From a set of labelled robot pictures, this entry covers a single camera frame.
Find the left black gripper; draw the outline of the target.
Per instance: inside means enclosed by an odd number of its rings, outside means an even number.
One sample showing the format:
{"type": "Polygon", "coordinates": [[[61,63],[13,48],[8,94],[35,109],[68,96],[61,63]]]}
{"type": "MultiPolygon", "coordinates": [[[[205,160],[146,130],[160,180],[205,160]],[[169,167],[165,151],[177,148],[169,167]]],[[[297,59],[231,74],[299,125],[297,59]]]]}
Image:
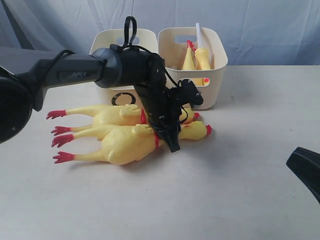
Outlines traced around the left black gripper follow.
{"type": "Polygon", "coordinates": [[[148,116],[148,122],[172,153],[179,151],[179,110],[167,88],[164,60],[156,53],[147,56],[146,77],[134,86],[148,116]]]}

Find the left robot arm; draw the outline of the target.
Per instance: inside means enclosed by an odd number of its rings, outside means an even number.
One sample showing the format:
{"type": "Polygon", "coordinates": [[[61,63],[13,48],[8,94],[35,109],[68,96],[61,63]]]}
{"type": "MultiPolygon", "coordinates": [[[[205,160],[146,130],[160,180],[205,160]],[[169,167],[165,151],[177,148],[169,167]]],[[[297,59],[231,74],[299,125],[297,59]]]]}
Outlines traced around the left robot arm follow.
{"type": "Polygon", "coordinates": [[[181,107],[166,86],[164,60],[138,46],[99,48],[93,54],[0,49],[0,140],[6,142],[40,111],[50,88],[94,82],[101,88],[134,87],[149,123],[171,150],[180,149],[181,107]]]}

